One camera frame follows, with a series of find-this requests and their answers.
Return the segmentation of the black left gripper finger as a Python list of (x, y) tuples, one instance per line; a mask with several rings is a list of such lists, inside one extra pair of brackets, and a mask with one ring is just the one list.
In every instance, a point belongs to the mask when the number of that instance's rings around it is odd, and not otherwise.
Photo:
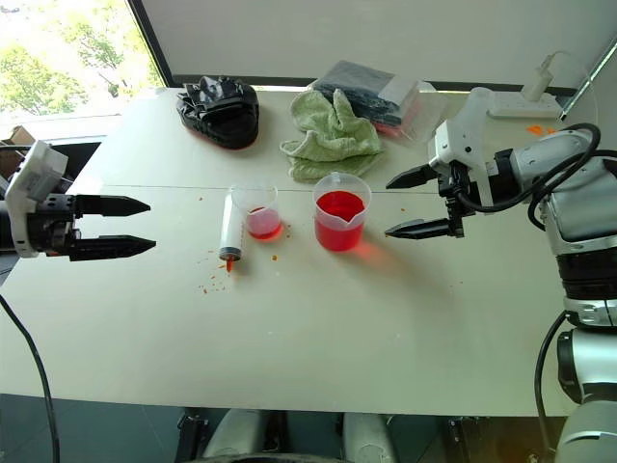
[(132, 235), (77, 239), (70, 246), (70, 260), (125, 259), (140, 255), (155, 246), (153, 240)]
[(74, 212), (76, 216), (101, 215), (104, 217), (127, 217), (150, 211), (148, 204), (126, 196), (77, 195)]

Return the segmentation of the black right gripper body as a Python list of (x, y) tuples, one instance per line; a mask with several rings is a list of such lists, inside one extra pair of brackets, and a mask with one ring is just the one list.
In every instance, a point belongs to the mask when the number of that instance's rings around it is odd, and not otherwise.
[(464, 219), (475, 214), (468, 206), (470, 199), (462, 200), (469, 194), (468, 168), (454, 161), (449, 165), (449, 173), (438, 175), (439, 195), (444, 198), (447, 211), (448, 235), (464, 237)]

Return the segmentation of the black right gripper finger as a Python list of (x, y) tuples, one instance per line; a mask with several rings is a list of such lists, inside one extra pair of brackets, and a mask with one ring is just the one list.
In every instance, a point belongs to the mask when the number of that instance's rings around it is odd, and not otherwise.
[(413, 167), (391, 179), (387, 189), (408, 189), (424, 185), (438, 177), (438, 173), (428, 164)]
[(393, 226), (385, 235), (401, 239), (428, 239), (438, 236), (455, 236), (456, 232), (446, 218), (425, 221), (416, 219)]

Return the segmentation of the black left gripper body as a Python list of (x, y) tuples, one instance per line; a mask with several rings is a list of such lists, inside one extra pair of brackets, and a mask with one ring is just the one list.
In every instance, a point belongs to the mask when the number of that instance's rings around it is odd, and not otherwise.
[(76, 195), (49, 194), (27, 214), (28, 238), (34, 251), (48, 257), (68, 257), (77, 261), (76, 243), (80, 231), (75, 221), (81, 217)]

